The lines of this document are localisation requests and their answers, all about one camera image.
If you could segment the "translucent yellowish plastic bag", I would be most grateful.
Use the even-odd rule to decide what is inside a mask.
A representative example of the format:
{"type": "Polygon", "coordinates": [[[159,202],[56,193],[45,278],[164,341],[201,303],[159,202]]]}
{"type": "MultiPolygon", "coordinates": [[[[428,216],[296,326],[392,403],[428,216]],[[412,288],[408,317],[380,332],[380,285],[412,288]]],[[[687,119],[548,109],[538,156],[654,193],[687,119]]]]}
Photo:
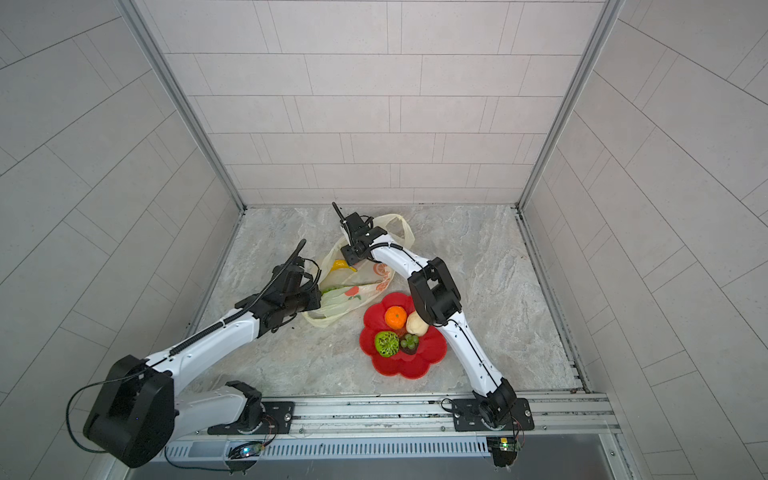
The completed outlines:
{"type": "Polygon", "coordinates": [[[319,289],[321,306],[317,310],[305,311],[301,316],[317,328],[325,328],[343,316],[374,303],[389,287],[395,276],[407,279],[410,274],[402,268],[394,270],[386,263],[363,260],[356,272],[351,270],[330,271],[335,260],[344,259],[340,248],[348,244],[342,236],[320,262],[319,289]]]}

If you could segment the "orange toy fruit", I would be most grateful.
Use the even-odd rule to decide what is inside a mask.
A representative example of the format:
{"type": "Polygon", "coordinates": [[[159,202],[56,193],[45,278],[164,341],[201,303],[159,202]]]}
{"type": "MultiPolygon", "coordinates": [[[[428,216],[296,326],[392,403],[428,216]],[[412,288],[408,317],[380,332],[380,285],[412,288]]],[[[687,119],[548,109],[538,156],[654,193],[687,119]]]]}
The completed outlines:
{"type": "Polygon", "coordinates": [[[408,319],[407,311],[401,306],[392,306],[385,311],[384,320],[386,325],[394,331],[405,328],[408,319]]]}

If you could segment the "green toy apple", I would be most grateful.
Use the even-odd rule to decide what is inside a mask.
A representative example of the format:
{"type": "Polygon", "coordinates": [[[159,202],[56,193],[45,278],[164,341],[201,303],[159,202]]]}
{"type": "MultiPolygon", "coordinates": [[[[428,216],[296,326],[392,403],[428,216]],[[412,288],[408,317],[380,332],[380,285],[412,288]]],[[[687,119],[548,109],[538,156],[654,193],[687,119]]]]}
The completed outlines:
{"type": "Polygon", "coordinates": [[[394,331],[380,331],[374,337],[374,347],[382,358],[391,358],[400,351],[400,337],[394,331]]]}

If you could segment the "green purple toy grapes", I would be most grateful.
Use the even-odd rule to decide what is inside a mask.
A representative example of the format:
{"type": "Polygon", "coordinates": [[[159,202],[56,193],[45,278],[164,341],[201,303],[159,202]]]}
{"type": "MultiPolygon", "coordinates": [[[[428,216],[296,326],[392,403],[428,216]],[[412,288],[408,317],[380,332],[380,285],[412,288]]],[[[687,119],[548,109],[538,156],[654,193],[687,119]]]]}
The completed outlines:
{"type": "Polygon", "coordinates": [[[406,333],[399,339],[400,350],[406,355],[415,355],[420,345],[420,337],[406,333]]]}

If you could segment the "red flower-shaped plate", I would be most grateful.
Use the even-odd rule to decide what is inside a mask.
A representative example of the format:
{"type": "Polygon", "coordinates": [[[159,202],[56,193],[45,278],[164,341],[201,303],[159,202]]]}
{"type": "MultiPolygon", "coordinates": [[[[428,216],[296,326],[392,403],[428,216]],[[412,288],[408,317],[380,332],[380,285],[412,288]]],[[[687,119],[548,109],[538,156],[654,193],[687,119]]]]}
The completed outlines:
{"type": "MultiPolygon", "coordinates": [[[[420,345],[415,355],[406,355],[401,350],[391,358],[382,358],[375,350],[374,337],[380,331],[391,330],[385,323],[385,311],[392,306],[403,307],[408,315],[415,311],[413,300],[403,293],[391,293],[383,301],[369,307],[364,314],[363,330],[359,337],[361,350],[372,361],[374,369],[384,376],[400,375],[415,380],[427,374],[433,364],[443,360],[447,353],[447,344],[435,327],[429,326],[428,332],[420,338],[420,345]]],[[[399,337],[407,333],[406,326],[394,331],[399,337]]]]}

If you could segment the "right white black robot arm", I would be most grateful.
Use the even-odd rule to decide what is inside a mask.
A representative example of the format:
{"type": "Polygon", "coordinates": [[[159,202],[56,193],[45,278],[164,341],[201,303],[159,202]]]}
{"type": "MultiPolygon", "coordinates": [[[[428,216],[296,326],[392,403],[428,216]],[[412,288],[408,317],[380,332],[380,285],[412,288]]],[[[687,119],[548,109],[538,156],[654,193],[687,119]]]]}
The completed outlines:
{"type": "Polygon", "coordinates": [[[483,421],[496,430],[522,429],[515,416],[518,396],[471,331],[446,263],[411,252],[370,217],[345,215],[338,205],[333,209],[347,240],[341,248],[344,259],[351,265],[362,260],[382,263],[408,281],[416,313],[443,335],[464,368],[483,421]]]}

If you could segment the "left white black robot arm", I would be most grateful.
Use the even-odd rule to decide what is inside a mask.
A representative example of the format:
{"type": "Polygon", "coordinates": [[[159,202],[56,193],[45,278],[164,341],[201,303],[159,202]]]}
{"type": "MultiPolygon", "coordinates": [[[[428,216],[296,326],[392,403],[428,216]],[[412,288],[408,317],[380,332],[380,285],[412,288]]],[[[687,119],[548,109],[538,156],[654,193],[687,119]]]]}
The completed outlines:
{"type": "Polygon", "coordinates": [[[275,420],[262,405],[261,392],[232,380],[202,394],[183,390],[210,366],[267,333],[275,333],[299,313],[320,306],[317,274],[305,269],[299,242],[276,266],[267,285],[237,303],[221,319],[180,343],[144,358],[127,355],[116,361],[84,423],[90,452],[107,453],[128,467],[145,465],[166,445],[209,429],[249,434],[275,420]]]}

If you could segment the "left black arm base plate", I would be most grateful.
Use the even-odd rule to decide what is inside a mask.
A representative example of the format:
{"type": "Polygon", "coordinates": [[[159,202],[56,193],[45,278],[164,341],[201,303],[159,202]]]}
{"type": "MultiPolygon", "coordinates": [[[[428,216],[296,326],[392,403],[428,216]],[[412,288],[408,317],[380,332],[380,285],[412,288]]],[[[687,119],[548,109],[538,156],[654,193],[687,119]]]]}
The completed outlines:
{"type": "Polygon", "coordinates": [[[239,417],[230,423],[220,423],[207,429],[208,435],[279,435],[290,432],[295,403],[267,401],[259,406],[247,403],[239,417]]]}

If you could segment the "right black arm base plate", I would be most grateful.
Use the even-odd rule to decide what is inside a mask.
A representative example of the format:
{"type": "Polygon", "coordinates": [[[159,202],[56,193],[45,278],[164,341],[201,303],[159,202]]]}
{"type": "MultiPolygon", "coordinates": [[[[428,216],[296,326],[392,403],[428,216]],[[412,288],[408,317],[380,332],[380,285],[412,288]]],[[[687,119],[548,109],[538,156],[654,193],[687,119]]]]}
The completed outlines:
{"type": "Polygon", "coordinates": [[[535,429],[529,402],[518,398],[511,411],[502,416],[497,426],[492,426],[481,414],[478,398],[444,398],[440,406],[450,414],[457,432],[531,431],[535,429]]]}

